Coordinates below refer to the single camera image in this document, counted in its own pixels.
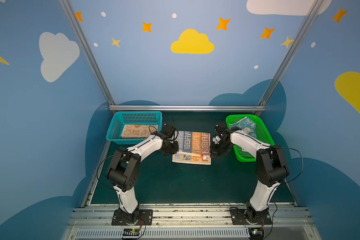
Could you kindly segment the right small circuit board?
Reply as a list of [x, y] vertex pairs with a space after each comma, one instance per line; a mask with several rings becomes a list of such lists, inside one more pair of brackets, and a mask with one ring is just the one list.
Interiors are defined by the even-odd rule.
[[263, 240], [264, 236], [264, 230], [257, 228], [249, 228], [249, 240]]

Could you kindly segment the green plastic basket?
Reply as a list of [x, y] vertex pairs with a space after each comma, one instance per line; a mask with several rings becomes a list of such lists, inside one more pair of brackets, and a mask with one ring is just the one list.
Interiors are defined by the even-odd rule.
[[[269, 145], [275, 144], [263, 120], [256, 115], [252, 115], [252, 114], [229, 115], [226, 117], [225, 120], [227, 127], [229, 128], [229, 124], [236, 123], [245, 117], [249, 117], [251, 120], [253, 120], [256, 123], [257, 140]], [[255, 161], [255, 158], [251, 154], [245, 152], [238, 146], [234, 146], [234, 152], [239, 162], [250, 163]]]

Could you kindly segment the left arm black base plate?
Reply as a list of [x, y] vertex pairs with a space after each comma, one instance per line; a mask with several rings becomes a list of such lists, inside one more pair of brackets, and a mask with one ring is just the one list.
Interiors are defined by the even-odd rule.
[[132, 214], [117, 209], [112, 217], [112, 226], [151, 226], [153, 220], [153, 210], [136, 209]]

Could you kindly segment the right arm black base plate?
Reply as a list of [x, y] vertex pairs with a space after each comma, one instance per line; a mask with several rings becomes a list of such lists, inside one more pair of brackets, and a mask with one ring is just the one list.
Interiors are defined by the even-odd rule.
[[257, 212], [252, 208], [239, 209], [231, 207], [229, 212], [233, 225], [271, 225], [273, 223], [269, 209]]

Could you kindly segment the left aluminium frame post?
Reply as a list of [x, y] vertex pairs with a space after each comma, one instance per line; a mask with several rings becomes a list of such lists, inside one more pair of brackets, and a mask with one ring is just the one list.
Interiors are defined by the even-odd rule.
[[84, 34], [84, 31], [81, 27], [80, 21], [78, 20], [78, 18], [76, 16], [76, 12], [74, 11], [71, 1], [59, 0], [59, 3], [70, 23], [74, 33], [75, 33], [75, 36], [77, 37], [77, 39], [79, 41], [79, 44], [88, 60], [88, 63], [95, 75], [95, 78], [96, 78], [109, 106], [114, 105], [115, 104], [114, 99], [111, 95], [111, 92], [105, 81], [105, 78], [100, 70], [100, 67], [95, 59], [95, 56], [91, 50], [88, 40]]

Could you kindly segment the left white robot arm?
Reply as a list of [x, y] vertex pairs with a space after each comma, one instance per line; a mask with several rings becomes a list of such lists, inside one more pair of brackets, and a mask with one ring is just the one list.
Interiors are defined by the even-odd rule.
[[139, 213], [134, 186], [142, 161], [156, 151], [160, 151], [164, 156], [176, 154], [179, 151], [177, 132], [174, 126], [165, 124], [161, 131], [152, 133], [137, 145], [126, 149], [120, 148], [112, 157], [106, 178], [117, 192], [119, 209], [123, 215], [133, 216]]

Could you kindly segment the horizontal aluminium frame rail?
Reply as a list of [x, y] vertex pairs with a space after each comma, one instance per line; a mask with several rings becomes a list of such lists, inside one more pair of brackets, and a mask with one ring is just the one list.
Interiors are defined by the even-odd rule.
[[111, 111], [163, 111], [163, 112], [264, 112], [264, 106], [147, 106], [110, 105]]

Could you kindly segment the orange bunny pattern towel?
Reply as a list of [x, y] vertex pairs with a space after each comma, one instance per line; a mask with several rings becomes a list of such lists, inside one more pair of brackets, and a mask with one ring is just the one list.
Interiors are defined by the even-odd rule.
[[158, 130], [158, 125], [124, 125], [122, 139], [145, 139]]

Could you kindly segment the small circuit board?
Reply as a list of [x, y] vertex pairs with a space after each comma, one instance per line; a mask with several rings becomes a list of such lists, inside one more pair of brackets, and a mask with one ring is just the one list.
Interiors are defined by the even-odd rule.
[[263, 240], [264, 236], [264, 230], [257, 228], [249, 228], [249, 240]]
[[136, 228], [132, 228], [132, 229], [123, 229], [122, 230], [122, 235], [121, 235], [121, 239], [122, 240], [128, 240], [128, 239], [132, 239], [132, 240], [136, 240], [140, 237], [141, 235], [141, 231], [139, 229]]

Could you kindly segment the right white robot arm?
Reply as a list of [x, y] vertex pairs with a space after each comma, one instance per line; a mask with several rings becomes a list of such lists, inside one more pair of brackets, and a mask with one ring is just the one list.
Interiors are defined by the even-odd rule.
[[263, 143], [238, 127], [227, 128], [224, 123], [217, 124], [215, 131], [210, 146], [211, 157], [226, 156], [234, 146], [238, 146], [256, 160], [258, 181], [246, 211], [248, 222], [255, 224], [269, 213], [274, 192], [290, 174], [283, 148]]

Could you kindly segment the teal pattern towel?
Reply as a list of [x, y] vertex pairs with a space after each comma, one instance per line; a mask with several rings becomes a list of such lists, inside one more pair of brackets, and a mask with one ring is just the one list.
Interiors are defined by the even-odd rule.
[[241, 120], [239, 120], [236, 123], [229, 124], [230, 128], [238, 127], [248, 135], [250, 135], [252, 138], [257, 139], [257, 133], [256, 133], [256, 123], [251, 120], [249, 117], [245, 117]]

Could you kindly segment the teal plastic basket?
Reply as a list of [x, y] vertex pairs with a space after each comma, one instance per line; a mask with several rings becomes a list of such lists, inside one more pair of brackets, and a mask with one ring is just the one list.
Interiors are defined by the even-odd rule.
[[162, 121], [162, 113], [158, 111], [117, 112], [111, 120], [106, 140], [118, 145], [136, 145], [154, 131], [160, 131]]

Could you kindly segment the left small circuit board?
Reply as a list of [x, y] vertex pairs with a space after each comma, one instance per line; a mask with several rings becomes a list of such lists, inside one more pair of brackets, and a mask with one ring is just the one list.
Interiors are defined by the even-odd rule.
[[132, 240], [136, 240], [140, 237], [141, 235], [141, 231], [139, 229], [136, 228], [132, 228], [132, 229], [123, 229], [122, 230], [122, 235], [121, 235], [121, 239], [122, 240], [128, 240], [128, 239], [132, 239]]

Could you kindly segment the right aluminium frame post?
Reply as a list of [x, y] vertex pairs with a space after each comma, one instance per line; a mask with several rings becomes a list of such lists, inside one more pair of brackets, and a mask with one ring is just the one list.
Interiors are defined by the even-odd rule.
[[312, 25], [314, 24], [316, 18], [319, 15], [319, 11], [321, 6], [323, 5], [323, 0], [315, 0], [311, 5], [306, 17], [304, 18], [300, 28], [298, 29], [295, 39], [292, 42], [292, 45], [288, 48], [280, 66], [278, 67], [275, 75], [271, 79], [269, 85], [267, 86], [263, 96], [261, 97], [257, 110], [254, 111], [256, 116], [259, 116], [261, 112], [266, 110], [266, 104], [269, 101], [270, 97], [272, 96], [273, 92], [275, 91], [277, 85], [279, 84], [281, 78], [283, 77], [284, 73], [286, 72], [288, 66], [292, 62], [293, 57], [297, 53], [300, 45], [304, 41], [306, 35], [310, 31]]

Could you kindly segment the aluminium frame post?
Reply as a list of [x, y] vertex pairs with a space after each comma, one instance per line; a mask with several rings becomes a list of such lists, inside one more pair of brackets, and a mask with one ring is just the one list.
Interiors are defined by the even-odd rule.
[[70, 23], [74, 33], [75, 33], [75, 36], [77, 37], [77, 39], [79, 41], [79, 44], [88, 60], [88, 63], [95, 75], [95, 78], [96, 78], [109, 106], [114, 105], [115, 104], [114, 99], [111, 95], [111, 92], [105, 81], [105, 78], [100, 70], [100, 67], [95, 59], [95, 56], [91, 50], [88, 40], [84, 34], [84, 31], [81, 27], [80, 21], [78, 20], [78, 18], [76, 16], [76, 12], [74, 11], [71, 1], [59, 0], [59, 3]]
[[280, 66], [278, 67], [275, 75], [271, 79], [269, 85], [267, 86], [263, 96], [261, 97], [257, 110], [254, 111], [256, 116], [259, 116], [261, 112], [266, 110], [266, 104], [269, 101], [270, 97], [272, 96], [273, 92], [275, 91], [277, 85], [279, 84], [281, 78], [283, 77], [284, 73], [286, 72], [288, 66], [292, 62], [293, 57], [297, 53], [300, 45], [304, 41], [306, 35], [310, 31], [312, 25], [314, 24], [316, 18], [319, 15], [319, 11], [321, 6], [323, 5], [323, 0], [315, 0], [311, 5], [306, 17], [304, 18], [300, 28], [298, 29], [295, 39], [292, 42], [292, 45], [288, 48]]

